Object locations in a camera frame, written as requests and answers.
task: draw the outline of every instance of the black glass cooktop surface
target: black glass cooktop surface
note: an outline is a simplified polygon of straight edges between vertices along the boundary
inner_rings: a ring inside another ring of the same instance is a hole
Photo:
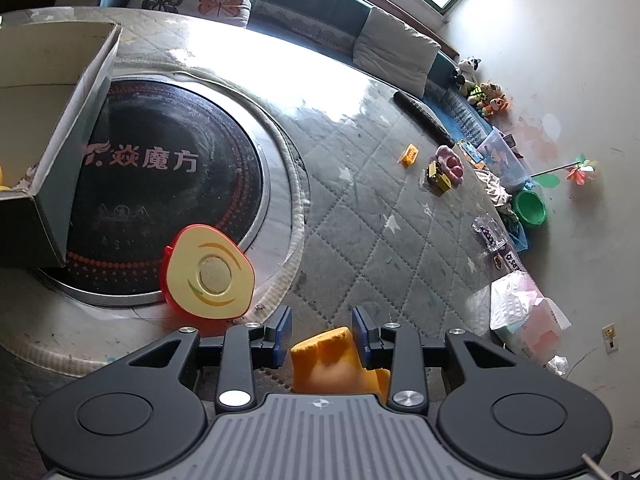
[[[251,139],[199,94],[153,80],[117,80],[78,178],[66,266],[49,277],[101,295],[159,290],[164,247],[208,224],[236,244],[262,197]]]

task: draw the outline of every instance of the open box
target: open box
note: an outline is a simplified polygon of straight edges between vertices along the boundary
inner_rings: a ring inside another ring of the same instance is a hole
[[[0,266],[60,267],[86,144],[122,28],[0,28]]]

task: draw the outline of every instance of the blue sofa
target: blue sofa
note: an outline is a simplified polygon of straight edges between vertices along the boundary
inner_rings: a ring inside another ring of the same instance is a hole
[[[57,6],[125,7],[129,0],[56,0]],[[353,65],[353,45],[369,15],[364,0],[252,0],[248,29],[281,38]],[[422,99],[457,139],[478,145],[491,131],[455,88],[452,59],[439,52]]]

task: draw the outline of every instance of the wooden stick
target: wooden stick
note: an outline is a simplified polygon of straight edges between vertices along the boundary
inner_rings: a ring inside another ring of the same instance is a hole
[[[546,175],[547,173],[553,173],[554,171],[558,171],[558,170],[565,170],[566,168],[570,168],[572,166],[576,166],[577,164],[580,164],[580,162],[572,162],[571,164],[565,164],[564,166],[558,166],[557,168],[553,168],[552,170],[545,170],[545,171],[541,171],[540,173],[536,173],[531,175],[531,177],[535,177],[535,176],[540,176],[540,175]]]
[[[584,463],[596,474],[596,476],[600,478],[600,480],[613,480],[613,478],[611,478],[603,468],[596,464],[589,455],[583,453],[582,459],[584,460]]]

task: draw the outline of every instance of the orange butterfly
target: orange butterfly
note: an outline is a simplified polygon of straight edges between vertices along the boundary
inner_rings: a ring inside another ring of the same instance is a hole
[[[210,16],[214,12],[224,10],[232,18],[236,18],[240,15],[240,7],[244,3],[244,0],[199,0],[198,12],[203,16]]]

